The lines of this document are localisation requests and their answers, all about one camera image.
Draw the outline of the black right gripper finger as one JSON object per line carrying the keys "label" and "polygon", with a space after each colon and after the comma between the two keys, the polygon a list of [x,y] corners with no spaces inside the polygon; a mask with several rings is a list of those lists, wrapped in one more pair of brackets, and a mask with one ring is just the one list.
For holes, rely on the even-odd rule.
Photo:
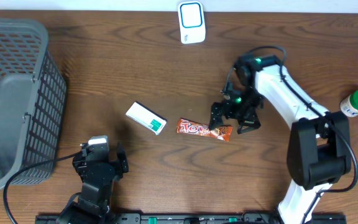
{"label": "black right gripper finger", "polygon": [[209,121],[209,126],[208,126],[209,130],[212,131],[216,128],[220,128],[223,125],[224,125],[224,122],[222,119],[222,114],[219,114],[218,112],[212,112],[210,121]]}
{"label": "black right gripper finger", "polygon": [[237,129],[238,134],[244,134],[249,131],[254,131],[260,128],[260,121],[258,118],[252,118],[251,120],[239,121],[239,127]]}

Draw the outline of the orange chocolate bar wrapper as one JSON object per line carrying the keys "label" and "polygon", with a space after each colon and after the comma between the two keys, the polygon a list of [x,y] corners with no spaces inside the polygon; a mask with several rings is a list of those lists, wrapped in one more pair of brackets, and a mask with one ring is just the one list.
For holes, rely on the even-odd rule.
{"label": "orange chocolate bar wrapper", "polygon": [[177,133],[204,136],[221,141],[229,141],[232,133],[232,126],[221,126],[216,129],[209,129],[208,125],[206,124],[201,124],[181,118],[177,123]]}

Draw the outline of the green lid jar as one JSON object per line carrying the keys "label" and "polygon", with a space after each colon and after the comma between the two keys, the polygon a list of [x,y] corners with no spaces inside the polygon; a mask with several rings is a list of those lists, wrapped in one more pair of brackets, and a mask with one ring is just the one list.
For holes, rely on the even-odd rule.
{"label": "green lid jar", "polygon": [[348,117],[358,116],[358,90],[341,101],[340,109]]}

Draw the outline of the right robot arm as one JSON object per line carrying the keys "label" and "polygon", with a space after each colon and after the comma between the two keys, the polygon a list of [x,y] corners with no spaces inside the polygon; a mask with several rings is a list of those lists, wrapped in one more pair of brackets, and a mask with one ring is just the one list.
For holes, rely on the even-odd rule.
{"label": "right robot arm", "polygon": [[224,99],[213,103],[209,128],[223,127],[224,119],[238,122],[239,134],[260,128],[256,110],[269,101],[290,129],[287,167],[291,183],[269,223],[312,223],[312,211],[333,184],[357,170],[349,147],[349,122],[340,111],[330,112],[310,98],[291,78],[275,55],[240,56],[233,67],[244,86],[239,91],[226,80]]}

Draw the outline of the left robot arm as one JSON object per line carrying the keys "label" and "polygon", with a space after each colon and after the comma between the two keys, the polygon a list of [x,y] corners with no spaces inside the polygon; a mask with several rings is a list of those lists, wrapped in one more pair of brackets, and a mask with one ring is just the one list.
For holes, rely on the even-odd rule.
{"label": "left robot arm", "polygon": [[121,143],[117,144],[116,152],[117,159],[111,161],[107,143],[81,146],[72,162],[82,181],[81,192],[72,195],[56,223],[106,223],[109,220],[113,185],[129,171]]}

